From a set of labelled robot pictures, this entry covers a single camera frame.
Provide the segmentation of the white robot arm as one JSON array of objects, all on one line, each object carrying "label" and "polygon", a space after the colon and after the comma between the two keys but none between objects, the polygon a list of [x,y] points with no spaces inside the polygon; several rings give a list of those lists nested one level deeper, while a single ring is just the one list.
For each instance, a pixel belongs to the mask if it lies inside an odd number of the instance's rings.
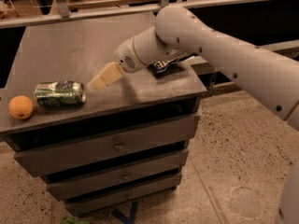
[{"label": "white robot arm", "polygon": [[155,25],[120,44],[116,61],[90,81],[100,90],[149,65],[192,53],[231,79],[296,131],[299,130],[299,62],[218,32],[185,7],[167,6]]}]

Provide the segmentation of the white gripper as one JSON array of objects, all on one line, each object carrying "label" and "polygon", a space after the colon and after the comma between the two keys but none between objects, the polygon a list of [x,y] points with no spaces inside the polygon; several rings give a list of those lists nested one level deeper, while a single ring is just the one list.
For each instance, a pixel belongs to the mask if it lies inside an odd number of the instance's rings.
[{"label": "white gripper", "polygon": [[147,66],[140,61],[135,53],[134,39],[122,42],[114,51],[117,62],[107,63],[100,72],[93,76],[88,84],[90,90],[101,90],[123,77],[123,70],[136,73]]}]

